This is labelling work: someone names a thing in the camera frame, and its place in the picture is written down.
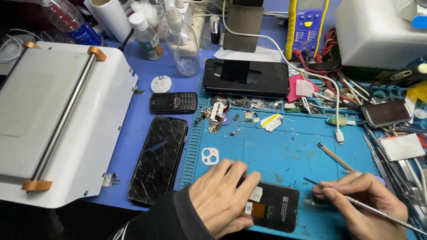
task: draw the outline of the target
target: plastic bottle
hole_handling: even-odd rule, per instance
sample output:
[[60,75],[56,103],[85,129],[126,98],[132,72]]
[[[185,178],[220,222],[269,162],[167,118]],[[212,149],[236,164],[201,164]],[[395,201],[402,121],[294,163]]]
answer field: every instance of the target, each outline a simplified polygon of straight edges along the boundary
[[106,46],[78,9],[66,0],[42,0],[41,5],[50,22],[66,33],[76,44]]
[[147,58],[159,60],[163,56],[163,48],[160,45],[156,31],[148,26],[147,20],[142,13],[134,13],[129,17],[132,27],[135,29],[135,39],[138,41]]
[[166,1],[169,29],[166,42],[176,68],[183,76],[193,76],[200,70],[199,46],[193,29],[184,22],[173,1]]

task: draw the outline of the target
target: white bottle cap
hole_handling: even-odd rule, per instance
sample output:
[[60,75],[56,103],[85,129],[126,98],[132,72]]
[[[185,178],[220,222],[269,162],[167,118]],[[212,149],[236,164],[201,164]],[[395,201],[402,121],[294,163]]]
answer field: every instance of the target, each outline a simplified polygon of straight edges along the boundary
[[129,22],[135,30],[145,30],[148,27],[144,14],[136,12],[129,17]]
[[414,111],[414,117],[418,119],[425,119],[427,118],[427,112],[422,109],[417,109]]
[[170,77],[161,75],[151,81],[151,90],[155,93],[168,93],[172,89]]

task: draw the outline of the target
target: qr code sticker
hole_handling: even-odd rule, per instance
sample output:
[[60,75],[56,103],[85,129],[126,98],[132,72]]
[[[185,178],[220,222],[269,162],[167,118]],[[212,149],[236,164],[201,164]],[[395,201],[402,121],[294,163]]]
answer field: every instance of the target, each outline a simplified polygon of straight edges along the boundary
[[150,52],[148,52],[148,54],[150,55],[150,58],[157,57],[156,51],[150,51]]

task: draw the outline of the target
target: white gasket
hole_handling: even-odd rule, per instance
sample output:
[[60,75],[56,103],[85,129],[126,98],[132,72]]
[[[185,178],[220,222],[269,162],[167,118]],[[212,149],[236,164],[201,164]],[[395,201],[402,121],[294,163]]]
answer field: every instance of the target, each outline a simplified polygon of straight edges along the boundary
[[[203,155],[203,153],[205,152],[205,150],[209,150],[209,156],[205,156],[205,155]],[[216,161],[215,162],[212,162],[211,161],[211,157],[216,157]],[[217,164],[219,162],[219,151],[218,151],[218,149],[216,149],[216,148],[213,148],[213,147],[205,147],[203,150],[202,150],[202,163],[204,164],[204,165],[207,165],[207,166],[210,166],[210,165],[215,165],[215,164]]]

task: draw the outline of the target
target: man's right hand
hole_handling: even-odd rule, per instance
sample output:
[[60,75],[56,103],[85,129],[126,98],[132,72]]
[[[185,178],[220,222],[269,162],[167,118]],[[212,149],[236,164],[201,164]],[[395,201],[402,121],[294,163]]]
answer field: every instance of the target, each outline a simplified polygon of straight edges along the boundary
[[313,187],[314,195],[328,199],[343,214],[348,230],[359,240],[405,240],[406,228],[366,209],[357,210],[344,195],[359,200],[403,222],[408,220],[406,205],[399,201],[374,175],[354,171],[336,181],[321,181],[325,188]]

